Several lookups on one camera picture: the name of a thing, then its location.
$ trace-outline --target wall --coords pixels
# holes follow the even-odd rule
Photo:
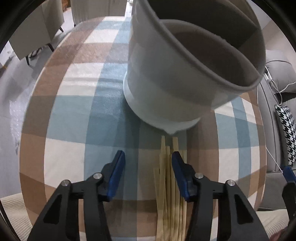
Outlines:
[[[13,49],[10,43],[7,42],[7,44],[4,46],[4,49],[0,53],[0,68],[2,68],[5,65],[6,61],[8,60],[12,52],[13,52]]]
[[[256,14],[256,17],[259,21],[261,29],[263,29],[269,23],[271,18],[261,8],[259,8],[254,2],[252,2],[251,0],[247,0],[247,2],[250,4],[251,8]]]
[[[262,33],[266,49],[282,51],[296,71],[296,53],[286,36],[275,24],[275,22],[271,20],[263,28]]]

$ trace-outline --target bamboo skewer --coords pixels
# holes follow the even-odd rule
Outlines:
[[[178,138],[173,137],[172,151],[179,151]],[[185,163],[187,151],[180,150]],[[186,228],[187,203],[180,197],[171,164],[171,149],[161,138],[159,168],[153,169],[157,203],[156,241],[184,241]]]
[[[157,227],[156,227],[156,240],[160,240],[161,237],[161,222],[158,220],[158,214],[160,213],[160,200],[159,200],[159,169],[153,169],[154,185],[156,194],[156,206],[157,206]]]
[[[168,208],[168,239],[170,240],[170,227],[171,227],[171,160],[170,160],[170,147],[166,147],[166,196],[167,196],[167,208]]]
[[[173,150],[179,151],[179,143],[178,143],[177,137],[173,137]],[[180,219],[180,191],[175,179],[175,175],[173,175],[173,179],[175,182],[175,223],[174,223],[174,235],[173,235],[172,241],[178,241],[179,219]]]
[[[182,151],[182,158],[184,160],[185,163],[187,163],[187,151],[184,150]],[[182,202],[183,202],[183,213],[182,213],[182,238],[181,240],[184,241],[185,240],[185,235],[186,235],[186,215],[187,215],[187,202],[184,200],[184,198],[182,198]]]

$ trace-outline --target white cable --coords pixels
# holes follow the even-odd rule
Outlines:
[[[280,92],[283,92],[285,89],[287,89],[288,88],[288,86],[289,85],[293,85],[293,84],[295,84],[296,83],[296,81],[294,82],[294,83],[289,83],[283,90],[281,90]]]
[[[277,162],[275,161],[274,157],[270,154],[269,150],[267,149],[267,147],[265,147],[266,150],[268,151],[269,155],[271,156],[271,158],[274,160],[274,162],[276,163],[276,165],[278,166],[278,168],[281,170],[281,172],[283,173],[282,169],[279,167],[279,165],[277,164]]]
[[[263,74],[263,75],[264,75],[264,78],[265,78],[266,80],[268,80],[269,83],[271,83],[271,85],[273,86],[273,88],[276,89],[276,90],[278,91],[278,93],[279,93],[279,95],[280,95],[280,97],[281,97],[281,102],[279,103],[279,105],[282,105],[282,103],[283,103],[283,97],[282,97],[282,95],[281,95],[281,92],[279,91],[279,89],[278,89],[276,83],[273,81],[273,79],[272,79],[272,77],[271,77],[271,75],[270,75],[270,73],[269,73],[267,67],[265,67],[265,69],[266,69],[267,73],[264,73],[264,74]]]

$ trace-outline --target chair leg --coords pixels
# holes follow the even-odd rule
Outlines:
[[[26,61],[27,61],[27,64],[30,65],[30,63],[29,63],[29,56],[28,55],[26,56]]]
[[[51,43],[47,44],[47,46],[50,48],[50,50],[53,52],[54,51],[54,47],[52,46]]]

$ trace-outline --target plaid tablecloth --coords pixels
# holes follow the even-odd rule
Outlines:
[[[121,149],[126,153],[125,173],[115,199],[105,205],[111,235],[120,240],[155,238],[153,167],[161,136],[166,136],[168,145],[171,137],[141,121],[125,101],[129,33],[130,18],[83,22],[65,37],[40,73],[20,144],[20,181],[32,223],[62,180],[88,178]],[[177,136],[179,148],[187,150],[188,163],[197,172],[214,181],[237,181],[258,208],[266,150],[252,91]],[[190,218],[190,205],[187,211]],[[213,227],[217,227],[217,207]],[[80,229],[84,230],[82,218]],[[213,229],[212,238],[216,235]]]

